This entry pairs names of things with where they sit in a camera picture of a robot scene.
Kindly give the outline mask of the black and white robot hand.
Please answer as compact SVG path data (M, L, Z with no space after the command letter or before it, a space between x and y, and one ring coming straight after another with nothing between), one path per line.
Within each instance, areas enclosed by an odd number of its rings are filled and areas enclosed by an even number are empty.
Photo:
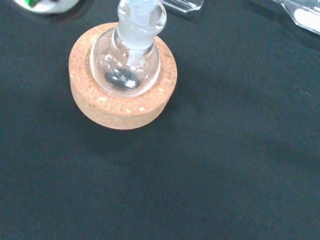
M19 7L35 14L61 14L71 10L79 0L14 0Z

